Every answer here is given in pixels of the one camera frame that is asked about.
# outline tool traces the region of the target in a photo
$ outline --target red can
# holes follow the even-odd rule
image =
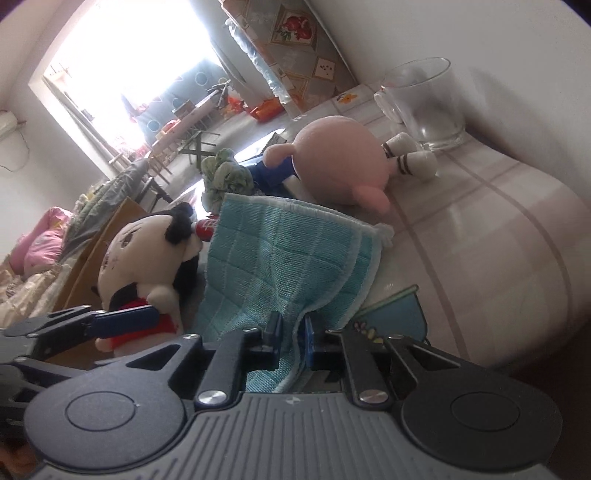
[[[197,223],[193,224],[195,227],[195,233],[201,241],[211,241],[213,233],[216,230],[217,219],[217,216],[211,216],[210,218],[199,220]]]

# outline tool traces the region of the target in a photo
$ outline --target girl plush doll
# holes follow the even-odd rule
[[[192,214],[193,208],[181,203],[127,224],[113,239],[98,278],[103,308],[112,312],[152,305],[160,312],[160,323],[150,330],[97,339],[98,350],[130,355],[183,333],[179,304],[196,285],[202,248]]]

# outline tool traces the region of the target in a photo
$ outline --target air conditioner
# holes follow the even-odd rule
[[[17,129],[18,120],[12,112],[0,112],[0,141]]]

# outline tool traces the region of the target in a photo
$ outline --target teal towel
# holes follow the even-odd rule
[[[204,341],[284,318],[280,366],[248,375],[249,391],[285,391],[301,371],[297,332],[317,310],[325,328],[344,327],[378,269],[393,235],[342,213],[298,200],[226,194],[213,236],[204,298],[193,332]]]

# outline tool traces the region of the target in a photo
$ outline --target pink cushion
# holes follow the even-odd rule
[[[61,237],[63,237],[71,216],[71,212],[59,207],[52,207],[46,211],[33,230],[29,234],[20,237],[12,252],[10,252],[8,262],[13,272],[17,275],[24,275],[25,257],[35,239],[46,230],[59,231]]]
[[[25,276],[30,277],[53,265],[61,254],[62,240],[61,230],[47,230],[35,238],[25,256]]]

